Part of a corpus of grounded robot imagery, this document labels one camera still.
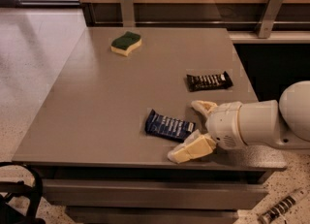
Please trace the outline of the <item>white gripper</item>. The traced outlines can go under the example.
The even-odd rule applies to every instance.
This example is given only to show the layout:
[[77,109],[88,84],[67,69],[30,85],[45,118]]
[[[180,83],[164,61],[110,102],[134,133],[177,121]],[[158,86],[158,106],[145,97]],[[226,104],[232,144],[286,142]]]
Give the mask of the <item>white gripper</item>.
[[207,118],[208,133],[194,131],[168,153],[173,163],[184,163],[211,154],[216,143],[223,149],[243,149],[248,145],[274,146],[280,141],[280,114],[275,100],[243,104],[195,100],[192,108]]

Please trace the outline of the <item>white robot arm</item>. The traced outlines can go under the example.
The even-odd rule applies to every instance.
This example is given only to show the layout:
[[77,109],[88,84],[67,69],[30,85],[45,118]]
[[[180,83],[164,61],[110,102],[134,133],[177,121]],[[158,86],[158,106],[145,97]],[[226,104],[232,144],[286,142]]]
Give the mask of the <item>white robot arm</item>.
[[221,147],[240,150],[250,145],[303,152],[310,147],[310,81],[289,86],[280,99],[217,105],[196,100],[192,108],[205,118],[206,132],[194,131],[168,153],[177,164],[207,156]]

